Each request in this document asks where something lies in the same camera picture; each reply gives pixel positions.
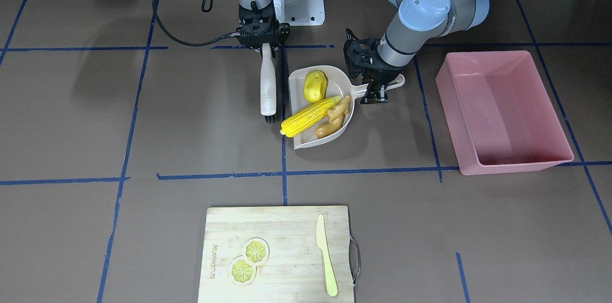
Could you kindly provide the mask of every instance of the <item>dustpan handle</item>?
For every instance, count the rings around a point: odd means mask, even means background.
[[[389,85],[387,85],[387,89],[385,90],[399,88],[403,86],[404,83],[406,83],[406,78],[404,77],[404,75],[400,74],[393,81],[391,81]],[[367,91],[368,91],[367,83],[365,85],[356,86],[353,91],[353,95],[354,95],[353,98],[362,98],[365,96],[365,92]]]

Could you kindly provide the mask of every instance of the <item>knife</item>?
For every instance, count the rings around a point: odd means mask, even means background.
[[[323,214],[319,214],[317,218],[317,247],[319,247],[321,253],[323,253],[325,287],[327,288],[328,295],[330,295],[330,297],[335,297],[338,294],[338,284],[336,284],[334,268],[332,268],[332,261],[329,258],[328,238],[325,235],[325,217]]]

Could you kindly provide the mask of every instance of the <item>pink plastic bin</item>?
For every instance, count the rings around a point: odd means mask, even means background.
[[[449,53],[436,83],[461,174],[531,172],[573,160],[529,52]]]

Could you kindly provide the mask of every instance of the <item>wooden cutting board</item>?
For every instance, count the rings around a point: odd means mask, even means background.
[[[338,294],[325,288],[323,255],[315,229],[325,216],[328,249]],[[262,238],[267,261],[248,285],[236,285],[231,264],[245,243]],[[346,206],[211,207],[206,229],[198,303],[354,303]]]

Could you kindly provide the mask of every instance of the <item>metal handle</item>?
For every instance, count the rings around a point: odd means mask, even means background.
[[[361,273],[361,252],[359,251],[359,246],[357,245],[357,242],[355,242],[355,239],[352,238],[352,235],[349,234],[348,237],[350,238],[349,244],[353,243],[355,245],[355,251],[357,252],[357,272],[353,272],[352,270],[352,263],[350,263],[349,255],[349,266],[350,272],[352,274],[352,286],[355,287],[357,285],[357,277],[359,277],[359,274]]]

